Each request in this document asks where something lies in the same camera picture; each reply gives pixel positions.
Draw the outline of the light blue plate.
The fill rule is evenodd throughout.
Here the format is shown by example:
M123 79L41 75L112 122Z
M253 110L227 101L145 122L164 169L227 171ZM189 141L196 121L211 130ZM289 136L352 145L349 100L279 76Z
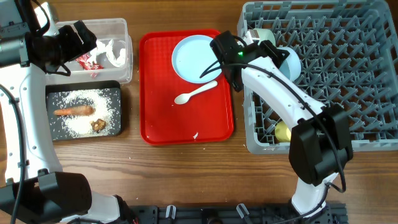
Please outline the light blue plate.
M191 35L181 40L172 53L172 66L177 75L189 83L202 84L216 79L221 70L214 70L204 77L200 75L209 68L219 67L210 42L212 37L207 35Z

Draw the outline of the teal green bowl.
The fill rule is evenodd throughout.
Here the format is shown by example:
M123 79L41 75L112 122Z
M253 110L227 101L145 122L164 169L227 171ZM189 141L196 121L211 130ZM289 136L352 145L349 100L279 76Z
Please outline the teal green bowl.
M258 35L259 42L269 40L274 46L276 46L274 33L270 29L255 28L254 31Z

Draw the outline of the brown food scrap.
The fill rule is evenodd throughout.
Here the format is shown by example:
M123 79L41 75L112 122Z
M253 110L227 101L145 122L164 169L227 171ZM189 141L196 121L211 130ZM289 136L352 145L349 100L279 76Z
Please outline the brown food scrap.
M100 132L106 127L106 121L97 119L96 121L90 121L90 125L94 132Z

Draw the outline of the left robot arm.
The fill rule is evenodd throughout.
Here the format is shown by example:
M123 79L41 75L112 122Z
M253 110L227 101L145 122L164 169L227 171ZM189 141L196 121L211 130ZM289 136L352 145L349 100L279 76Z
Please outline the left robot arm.
M1 111L8 153L1 210L11 222L134 223L119 196L98 194L82 174L64 172L50 135L45 77L70 76L67 62L96 47L82 21L49 34L37 1L1 2Z

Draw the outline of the orange carrot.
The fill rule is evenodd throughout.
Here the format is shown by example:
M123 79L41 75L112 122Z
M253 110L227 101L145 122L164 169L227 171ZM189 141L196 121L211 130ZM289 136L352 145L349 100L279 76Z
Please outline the orange carrot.
M56 116L89 116L95 112L95 109L88 105L76 106L71 108L55 110Z

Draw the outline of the light blue bowl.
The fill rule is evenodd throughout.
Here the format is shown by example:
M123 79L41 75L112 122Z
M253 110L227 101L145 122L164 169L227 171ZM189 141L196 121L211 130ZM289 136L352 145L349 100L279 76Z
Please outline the light blue bowl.
M289 56L283 61L280 66L280 72L285 75L290 81L294 82L300 76L302 66L298 54L290 47L278 47L279 50L286 50Z

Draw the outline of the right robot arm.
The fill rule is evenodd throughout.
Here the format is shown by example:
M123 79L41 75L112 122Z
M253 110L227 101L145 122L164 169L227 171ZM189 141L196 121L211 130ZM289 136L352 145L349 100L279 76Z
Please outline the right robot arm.
M298 176L291 204L300 219L314 217L330 188L346 191L343 169L353 158L346 111L325 106L290 81L280 71L289 51L269 40L243 40L226 31L210 47L228 83L236 91L251 89L290 129L289 162Z

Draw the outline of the red snack wrapper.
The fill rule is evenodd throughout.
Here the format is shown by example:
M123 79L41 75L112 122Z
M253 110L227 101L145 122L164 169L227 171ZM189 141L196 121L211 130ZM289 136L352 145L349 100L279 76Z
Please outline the red snack wrapper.
M88 54L84 54L84 55L78 57L75 61L78 62L78 64L84 70L100 70L100 69L104 69L104 67L102 65L97 63L95 55L89 56Z

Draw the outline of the yellow plastic cup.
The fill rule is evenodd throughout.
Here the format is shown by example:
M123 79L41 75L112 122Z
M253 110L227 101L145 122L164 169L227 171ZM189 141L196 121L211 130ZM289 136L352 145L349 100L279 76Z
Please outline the yellow plastic cup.
M275 136L279 142L290 142L292 133L287 125L281 121L275 126Z

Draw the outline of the white plastic spoon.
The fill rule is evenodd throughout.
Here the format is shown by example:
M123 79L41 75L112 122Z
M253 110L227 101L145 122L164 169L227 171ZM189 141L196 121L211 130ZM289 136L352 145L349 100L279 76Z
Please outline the white plastic spoon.
M204 91L208 91L214 87L218 86L218 82L216 80L213 80L199 88L197 88L196 90L193 90L190 93L182 93L181 95L178 95L175 99L174 99L174 103L177 105L183 105L185 103L187 103L191 97L202 93Z

